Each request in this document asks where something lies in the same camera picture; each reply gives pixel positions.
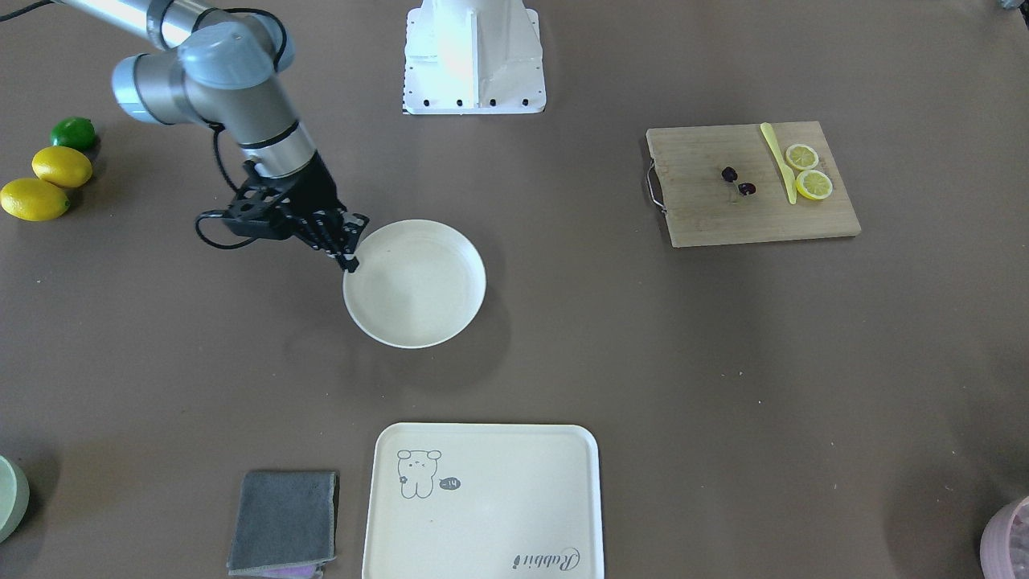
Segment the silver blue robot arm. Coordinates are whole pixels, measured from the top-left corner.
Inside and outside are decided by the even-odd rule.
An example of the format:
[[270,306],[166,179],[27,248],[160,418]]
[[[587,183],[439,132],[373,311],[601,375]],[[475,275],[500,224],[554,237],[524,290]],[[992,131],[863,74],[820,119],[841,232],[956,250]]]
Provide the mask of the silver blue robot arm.
[[130,56],[113,71],[125,113],[159,125],[194,122],[226,134],[241,150],[246,179],[218,220],[243,247],[297,238],[358,268],[368,220],[349,212],[293,102],[279,81],[294,57],[283,23],[262,10],[221,10],[203,1],[72,1],[70,7],[150,41],[154,55]]

